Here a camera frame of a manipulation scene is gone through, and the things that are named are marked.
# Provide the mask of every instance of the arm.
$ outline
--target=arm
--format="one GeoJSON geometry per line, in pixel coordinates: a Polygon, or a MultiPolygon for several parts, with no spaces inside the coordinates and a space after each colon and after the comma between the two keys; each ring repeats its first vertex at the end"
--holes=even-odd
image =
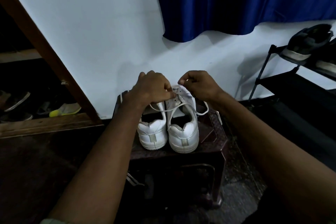
{"type": "Polygon", "coordinates": [[[300,221],[327,223],[336,217],[336,173],[284,138],[225,93],[205,71],[179,80],[209,102],[236,128],[240,140],[269,187],[300,221]]]}
{"type": "Polygon", "coordinates": [[[145,75],[142,72],[49,218],[73,224],[113,223],[142,112],[152,102],[173,97],[171,86],[162,74],[150,71],[145,75]]]}

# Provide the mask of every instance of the wooden plank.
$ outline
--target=wooden plank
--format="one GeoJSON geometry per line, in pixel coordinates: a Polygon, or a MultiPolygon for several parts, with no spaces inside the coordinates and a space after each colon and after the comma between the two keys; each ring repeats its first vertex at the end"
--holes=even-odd
{"type": "Polygon", "coordinates": [[[45,59],[61,82],[64,82],[72,96],[76,99],[77,103],[84,109],[88,116],[94,121],[99,120],[95,108],[92,106],[80,86],[45,39],[44,35],[38,29],[35,22],[31,19],[20,1],[0,0],[0,4],[14,19],[17,26],[36,48],[41,57],[45,59]]]}
{"type": "Polygon", "coordinates": [[[0,124],[0,138],[20,135],[32,135],[61,130],[104,126],[93,122],[86,113],[64,115],[58,117],[25,120],[0,124]]]}
{"type": "Polygon", "coordinates": [[[19,52],[2,52],[0,53],[0,63],[13,61],[41,59],[42,57],[36,49],[23,50],[19,52]]]}

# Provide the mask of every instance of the white sneaker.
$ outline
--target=white sneaker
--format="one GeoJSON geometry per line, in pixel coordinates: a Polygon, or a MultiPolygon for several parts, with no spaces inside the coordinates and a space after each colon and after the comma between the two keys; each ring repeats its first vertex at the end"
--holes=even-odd
{"type": "Polygon", "coordinates": [[[147,150],[158,150],[168,141],[167,120],[164,103],[151,104],[144,110],[139,124],[138,134],[141,145],[147,150]]]}
{"type": "Polygon", "coordinates": [[[178,153],[190,153],[196,150],[199,141],[195,98],[183,86],[173,86],[176,98],[166,101],[167,131],[170,147],[178,153]]]}

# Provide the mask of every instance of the person's left hand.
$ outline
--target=person's left hand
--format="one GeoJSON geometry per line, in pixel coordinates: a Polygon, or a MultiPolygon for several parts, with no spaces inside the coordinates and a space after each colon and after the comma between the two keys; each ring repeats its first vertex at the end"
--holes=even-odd
{"type": "Polygon", "coordinates": [[[155,73],[153,70],[147,74],[141,72],[137,83],[127,94],[127,98],[140,101],[143,106],[150,103],[160,103],[176,97],[170,82],[162,73],[155,73]]]}

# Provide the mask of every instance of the wall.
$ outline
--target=wall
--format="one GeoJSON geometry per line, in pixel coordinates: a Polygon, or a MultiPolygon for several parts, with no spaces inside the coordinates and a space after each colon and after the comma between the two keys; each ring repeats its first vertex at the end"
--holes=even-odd
{"type": "MultiPolygon", "coordinates": [[[[207,70],[236,99],[246,99],[270,45],[286,45],[297,31],[319,23],[262,23],[243,36],[208,31],[179,44],[162,38],[157,0],[20,1],[101,118],[112,116],[117,95],[130,89],[141,71],[161,72],[175,84],[188,70],[207,70]]],[[[264,76],[293,67],[273,56],[264,76]]],[[[305,68],[298,73],[336,88],[305,68]]],[[[258,86],[254,97],[270,94],[258,86]]]]}

